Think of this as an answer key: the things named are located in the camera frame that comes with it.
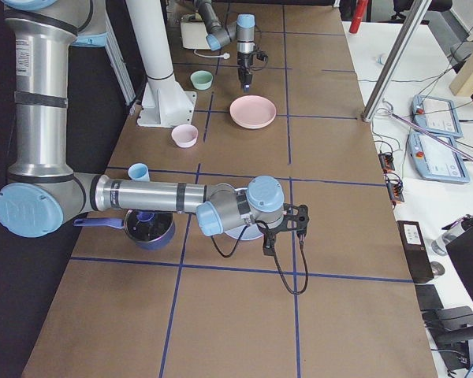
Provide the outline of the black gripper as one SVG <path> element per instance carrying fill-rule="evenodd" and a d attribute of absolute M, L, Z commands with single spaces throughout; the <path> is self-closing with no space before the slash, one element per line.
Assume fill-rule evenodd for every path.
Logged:
<path fill-rule="evenodd" d="M 267 223 L 260 222 L 259 230 L 263 234 L 263 254 L 265 256 L 273 256 L 275 251 L 277 234 L 283 232 L 285 230 L 285 227 L 279 225 L 275 228 L 271 228 Z"/>
<path fill-rule="evenodd" d="M 238 78 L 241 82 L 241 88 L 244 93 L 248 93 L 251 89 L 253 74 L 251 68 L 253 66 L 254 52 L 244 53 L 237 52 Z"/>

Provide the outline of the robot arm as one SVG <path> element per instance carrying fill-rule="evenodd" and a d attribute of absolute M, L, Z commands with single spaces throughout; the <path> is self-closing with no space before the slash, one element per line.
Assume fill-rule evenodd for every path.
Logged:
<path fill-rule="evenodd" d="M 12 131 L 15 52 L 13 33 L 0 4 L 0 188 L 16 157 Z M 103 48 L 69 50 L 67 162 L 77 172 L 105 171 L 125 123 L 125 105 Z M 79 232 L 71 225 L 42 238 L 21 238 L 0 225 L 0 261 L 61 258 L 73 250 Z"/>
<path fill-rule="evenodd" d="M 248 93 L 253 79 L 251 69 L 254 65 L 254 56 L 257 54 L 255 16 L 250 13 L 242 13 L 232 24 L 223 26 L 214 11 L 212 1 L 196 0 L 193 4 L 205 24 L 206 41 L 211 50 L 220 50 L 222 47 L 236 42 L 238 79 L 242 91 Z"/>

